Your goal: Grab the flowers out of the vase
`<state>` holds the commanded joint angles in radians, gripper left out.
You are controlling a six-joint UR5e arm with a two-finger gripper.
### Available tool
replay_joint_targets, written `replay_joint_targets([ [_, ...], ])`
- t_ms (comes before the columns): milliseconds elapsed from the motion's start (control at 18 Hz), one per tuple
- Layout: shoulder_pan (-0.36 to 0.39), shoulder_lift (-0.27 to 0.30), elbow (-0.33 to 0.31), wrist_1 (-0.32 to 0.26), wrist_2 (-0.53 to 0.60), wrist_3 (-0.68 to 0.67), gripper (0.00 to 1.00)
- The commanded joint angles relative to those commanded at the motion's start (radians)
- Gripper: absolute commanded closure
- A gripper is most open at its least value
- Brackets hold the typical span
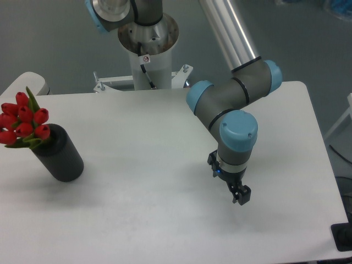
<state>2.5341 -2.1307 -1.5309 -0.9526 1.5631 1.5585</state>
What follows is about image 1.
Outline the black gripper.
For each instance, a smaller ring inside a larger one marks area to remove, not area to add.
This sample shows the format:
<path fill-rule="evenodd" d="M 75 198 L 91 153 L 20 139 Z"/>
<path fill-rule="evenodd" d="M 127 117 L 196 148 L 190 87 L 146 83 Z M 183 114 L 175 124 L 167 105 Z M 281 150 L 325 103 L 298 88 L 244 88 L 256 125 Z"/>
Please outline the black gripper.
<path fill-rule="evenodd" d="M 211 166 L 213 177 L 219 177 L 227 183 L 229 191 L 233 195 L 232 203 L 238 202 L 242 206 L 250 201 L 251 189 L 242 184 L 246 163 L 239 166 L 229 165 L 217 155 L 217 151 L 209 154 L 207 163 Z"/>

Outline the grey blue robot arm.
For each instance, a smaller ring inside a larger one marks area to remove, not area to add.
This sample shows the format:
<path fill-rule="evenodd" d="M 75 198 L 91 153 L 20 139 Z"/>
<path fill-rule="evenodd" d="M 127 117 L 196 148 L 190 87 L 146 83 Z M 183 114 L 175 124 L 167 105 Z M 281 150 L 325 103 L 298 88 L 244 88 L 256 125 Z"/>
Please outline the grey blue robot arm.
<path fill-rule="evenodd" d="M 86 1 L 85 5 L 98 30 L 117 31 L 130 57 L 134 89 L 175 87 L 171 50 L 179 29 L 163 11 L 162 1 Z M 193 84 L 186 102 L 217 141 L 207 160 L 213 176 L 227 183 L 234 203 L 243 205 L 250 200 L 251 189 L 242 178 L 258 133 L 256 119 L 244 107 L 278 89 L 282 72 L 256 52 L 233 1 L 201 1 L 200 6 L 232 78 L 219 86 L 209 81 Z"/>

